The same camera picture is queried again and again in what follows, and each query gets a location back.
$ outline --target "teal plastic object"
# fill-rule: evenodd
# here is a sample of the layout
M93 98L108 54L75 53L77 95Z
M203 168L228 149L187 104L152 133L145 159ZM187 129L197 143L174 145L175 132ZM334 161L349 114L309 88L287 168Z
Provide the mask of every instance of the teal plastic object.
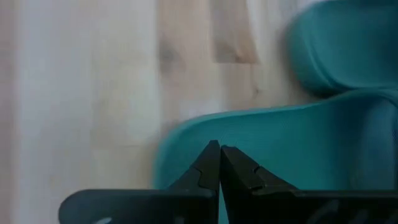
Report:
M287 33L292 68L318 95L398 86L398 1L323 1Z
M154 185L167 188L215 139L299 189L395 189L397 107L398 91L357 90L310 105L195 118L161 142Z

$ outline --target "black plastic object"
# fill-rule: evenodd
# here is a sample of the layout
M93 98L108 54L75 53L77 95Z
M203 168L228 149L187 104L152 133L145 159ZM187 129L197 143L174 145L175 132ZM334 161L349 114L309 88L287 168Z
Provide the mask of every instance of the black plastic object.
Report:
M59 210L61 224L217 223L220 145L210 141L166 190L84 190Z
M398 223L396 191L299 190L236 147L221 148L220 179L230 223Z

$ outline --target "wooden floor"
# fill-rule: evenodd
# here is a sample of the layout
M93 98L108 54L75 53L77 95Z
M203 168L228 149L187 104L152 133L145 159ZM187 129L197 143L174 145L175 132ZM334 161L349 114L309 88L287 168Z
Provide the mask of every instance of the wooden floor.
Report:
M20 0L5 218L56 223L77 190L150 188L157 143L187 119L313 101L283 51L313 1Z

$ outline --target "blurry background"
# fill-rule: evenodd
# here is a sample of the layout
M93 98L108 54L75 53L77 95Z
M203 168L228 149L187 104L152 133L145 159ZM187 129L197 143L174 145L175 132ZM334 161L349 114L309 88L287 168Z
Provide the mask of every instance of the blurry background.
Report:
M314 0L0 0L1 223L87 188L151 188L186 119L306 103L283 36Z

